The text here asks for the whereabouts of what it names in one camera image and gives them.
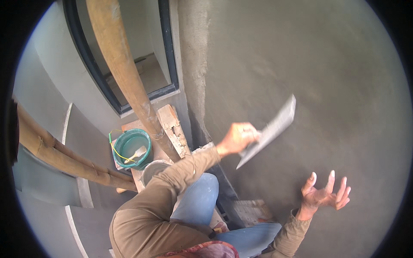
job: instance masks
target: hand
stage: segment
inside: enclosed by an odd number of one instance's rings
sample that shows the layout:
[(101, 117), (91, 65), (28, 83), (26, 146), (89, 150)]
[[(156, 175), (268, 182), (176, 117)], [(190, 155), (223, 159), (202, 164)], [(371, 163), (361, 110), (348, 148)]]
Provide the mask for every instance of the hand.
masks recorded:
[(221, 158), (238, 153), (259, 139), (260, 134), (250, 123), (232, 123), (224, 139), (216, 146)]
[(320, 206), (332, 206), (336, 210), (339, 210), (346, 206), (346, 204), (350, 201), (348, 196), (351, 191), (351, 187), (346, 187), (346, 177), (341, 179), (340, 189), (337, 194), (332, 193), (335, 181), (334, 170), (330, 172), (327, 185), (323, 189), (317, 190), (314, 187), (316, 180), (317, 175), (312, 172), (305, 185), (301, 188), (303, 201), (301, 203), (301, 208), (296, 215), (298, 220), (310, 219)]

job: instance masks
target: window frame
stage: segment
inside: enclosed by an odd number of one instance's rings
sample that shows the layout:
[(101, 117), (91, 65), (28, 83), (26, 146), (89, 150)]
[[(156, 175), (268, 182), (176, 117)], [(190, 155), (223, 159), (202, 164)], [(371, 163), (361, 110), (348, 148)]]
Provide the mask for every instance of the window frame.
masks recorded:
[[(176, 70), (175, 52), (173, 50), (171, 17), (169, 12), (169, 0), (158, 0), (159, 16), (162, 29), (162, 38), (164, 40), (166, 62), (168, 64), (169, 76), (171, 84), (148, 93), (149, 100), (162, 97), (166, 94), (179, 90), (178, 73)], [(102, 91), (107, 101), (112, 105), (114, 110), (119, 114), (124, 114), (131, 110), (129, 103), (121, 105), (115, 94), (110, 89), (106, 82), (96, 60), (89, 48), (85, 34), (83, 33), (82, 25), (80, 23), (76, 0), (63, 0), (64, 15), (66, 17), (67, 26), (69, 28), (73, 43), (79, 53), (80, 58), (95, 84)]]

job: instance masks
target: yellow wire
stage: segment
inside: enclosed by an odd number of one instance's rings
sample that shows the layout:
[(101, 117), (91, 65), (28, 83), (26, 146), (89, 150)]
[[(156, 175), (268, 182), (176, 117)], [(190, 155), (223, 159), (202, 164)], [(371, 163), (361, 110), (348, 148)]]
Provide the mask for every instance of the yellow wire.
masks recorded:
[[(110, 131), (110, 133), (112, 134), (113, 131), (119, 131), (119, 132), (122, 132), (122, 133), (123, 133), (123, 131), (122, 131), (122, 130), (119, 130), (119, 129), (113, 129), (112, 131)], [(133, 161), (133, 162), (136, 162), (136, 161), (134, 161), (133, 159), (128, 159), (128, 158), (122, 157), (122, 156), (115, 150), (115, 147), (113, 146), (112, 143), (110, 143), (110, 146), (112, 146), (112, 149), (116, 152), (116, 154), (118, 154), (119, 157), (121, 157), (121, 158), (123, 158), (123, 159), (127, 159), (127, 160), (130, 160), (130, 161)]]

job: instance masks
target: worker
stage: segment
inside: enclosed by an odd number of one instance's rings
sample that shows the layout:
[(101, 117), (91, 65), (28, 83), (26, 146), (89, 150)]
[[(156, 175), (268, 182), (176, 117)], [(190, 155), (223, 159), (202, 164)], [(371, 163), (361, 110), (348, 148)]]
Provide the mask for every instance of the worker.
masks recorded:
[[(218, 197), (217, 178), (204, 173), (229, 154), (242, 151), (259, 138), (250, 123), (233, 123), (216, 146), (187, 156), (154, 176), (146, 188), (122, 205), (113, 216), (109, 235), (117, 258), (259, 258), (292, 257), (320, 206), (343, 208), (350, 199), (347, 179), (333, 194), (334, 171), (324, 189), (314, 187), (311, 173), (301, 192), (301, 207), (291, 211), (284, 227), (259, 223), (253, 227), (215, 234), (209, 227)], [(173, 212), (177, 196), (182, 199)]]

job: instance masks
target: leg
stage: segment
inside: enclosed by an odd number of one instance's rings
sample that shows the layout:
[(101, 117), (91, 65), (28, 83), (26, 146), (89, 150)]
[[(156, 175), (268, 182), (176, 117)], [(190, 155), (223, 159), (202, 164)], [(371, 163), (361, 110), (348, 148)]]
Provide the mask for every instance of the leg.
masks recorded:
[(217, 198), (218, 179), (213, 174), (204, 173), (185, 191), (171, 218), (208, 226)]
[(281, 227), (280, 223), (259, 223), (253, 227), (217, 234), (216, 238), (233, 245), (240, 258), (246, 258), (267, 248)]

